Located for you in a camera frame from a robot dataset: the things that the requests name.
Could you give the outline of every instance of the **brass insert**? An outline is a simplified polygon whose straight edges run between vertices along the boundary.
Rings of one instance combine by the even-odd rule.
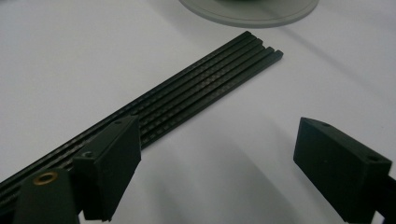
[[[58,173],[56,173],[56,172],[53,172],[53,171],[46,172],[44,174],[37,176],[33,180],[33,183],[38,186],[46,185],[46,184],[54,181],[57,177],[58,177]]]

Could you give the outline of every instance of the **screw hole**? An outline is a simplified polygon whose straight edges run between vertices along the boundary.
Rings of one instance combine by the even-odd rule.
[[[369,161],[379,161],[379,159],[375,156],[368,156]]]
[[[91,151],[87,151],[81,154],[81,156],[86,157],[86,158],[92,158],[93,153]]]
[[[54,181],[58,177],[58,173],[56,172],[46,172],[42,175],[37,176],[34,180],[33,183],[35,185],[46,185],[52,181]]]

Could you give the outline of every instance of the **black bracket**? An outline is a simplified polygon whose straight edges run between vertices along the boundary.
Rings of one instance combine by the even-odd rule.
[[[81,210],[88,220],[111,220],[140,160],[138,117],[118,119],[74,156],[71,172],[50,169],[27,178],[13,223],[76,224]]]
[[[113,187],[117,188],[118,186],[110,187],[107,182],[103,181],[110,180],[111,184],[115,184],[115,178],[113,179],[115,176],[95,176],[96,171],[91,172],[85,170],[84,167],[87,169],[91,167],[94,170],[103,165],[117,166],[124,161],[120,158],[119,164],[111,164],[106,160],[95,163],[92,160],[96,158],[95,155],[89,159],[86,155],[90,154],[83,156],[79,153],[80,150],[86,148],[86,144],[90,143],[92,139],[99,139],[97,135],[114,121],[127,115],[137,115],[139,116],[140,143],[143,150],[186,120],[214,104],[228,92],[279,61],[282,56],[282,51],[265,47],[262,45],[262,40],[250,32],[244,32],[1,182],[0,223],[12,223],[16,201],[24,180],[38,172],[53,168],[70,171],[72,187],[77,194],[77,209],[84,208],[87,219],[110,219],[116,201],[106,204],[94,203],[92,207],[89,206],[89,203],[97,202],[94,200],[95,196],[101,196],[103,199],[100,200],[105,200],[108,193],[113,193]],[[127,168],[134,169],[134,166],[131,165]],[[85,188],[84,186],[89,185],[89,181],[99,183],[99,187],[102,189],[98,189],[95,185]]]
[[[349,223],[371,223],[375,211],[396,223],[392,161],[330,124],[301,118],[294,161]]]

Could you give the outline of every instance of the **white surface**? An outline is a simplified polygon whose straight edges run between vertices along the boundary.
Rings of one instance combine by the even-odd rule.
[[[396,161],[395,11],[250,30],[284,58],[147,148],[112,223],[344,223],[292,160],[299,119]],[[0,181],[244,31],[177,0],[0,1]]]

